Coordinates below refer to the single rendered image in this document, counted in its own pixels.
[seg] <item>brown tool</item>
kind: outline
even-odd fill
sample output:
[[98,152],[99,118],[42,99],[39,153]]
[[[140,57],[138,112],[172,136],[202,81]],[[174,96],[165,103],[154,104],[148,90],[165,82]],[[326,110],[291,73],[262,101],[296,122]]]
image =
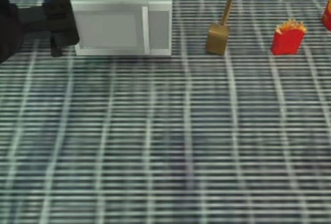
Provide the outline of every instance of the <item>brown tool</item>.
[[226,26],[232,6],[232,0],[227,0],[223,12],[222,20],[219,24],[211,24],[209,26],[206,52],[218,55],[224,55],[225,48],[227,47],[227,40],[230,28]]

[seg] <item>fries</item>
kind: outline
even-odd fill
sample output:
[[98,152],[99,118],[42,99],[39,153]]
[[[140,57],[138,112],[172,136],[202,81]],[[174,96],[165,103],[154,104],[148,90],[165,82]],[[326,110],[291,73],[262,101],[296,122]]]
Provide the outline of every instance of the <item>fries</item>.
[[302,32],[306,33],[307,28],[304,26],[303,22],[296,22],[296,20],[289,19],[288,21],[285,21],[282,25],[277,25],[275,31],[279,34],[282,34],[289,30],[301,30]]

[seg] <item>table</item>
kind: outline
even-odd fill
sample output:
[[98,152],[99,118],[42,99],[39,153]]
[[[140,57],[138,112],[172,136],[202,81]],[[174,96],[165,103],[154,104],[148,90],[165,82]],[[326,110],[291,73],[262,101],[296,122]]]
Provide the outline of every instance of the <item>table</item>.
[[[206,55],[224,4],[174,2],[171,58],[51,58],[37,40],[2,64],[0,219],[329,224],[325,2],[235,1],[226,55]],[[288,18],[308,33],[274,57]]]

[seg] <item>striped surface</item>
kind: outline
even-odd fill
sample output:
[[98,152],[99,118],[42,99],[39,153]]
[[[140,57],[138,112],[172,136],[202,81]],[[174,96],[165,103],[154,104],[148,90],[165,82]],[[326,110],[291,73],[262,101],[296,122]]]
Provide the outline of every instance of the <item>striped surface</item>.
[[[20,3],[20,6],[33,2]],[[175,2],[173,57],[51,58],[27,42],[0,66],[0,220],[331,223],[331,36],[325,2]],[[273,57],[297,18],[297,55]]]

